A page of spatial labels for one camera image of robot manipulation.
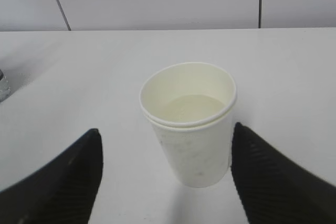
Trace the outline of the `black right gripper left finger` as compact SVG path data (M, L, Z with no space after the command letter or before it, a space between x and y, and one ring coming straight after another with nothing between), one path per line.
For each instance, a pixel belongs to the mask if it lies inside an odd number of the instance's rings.
M88 223L103 174L90 129L41 169L1 191L1 223Z

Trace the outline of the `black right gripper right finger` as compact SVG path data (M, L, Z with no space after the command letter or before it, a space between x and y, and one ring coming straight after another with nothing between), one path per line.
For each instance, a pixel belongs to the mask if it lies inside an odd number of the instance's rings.
M249 223L335 223L335 186L239 122L231 173Z

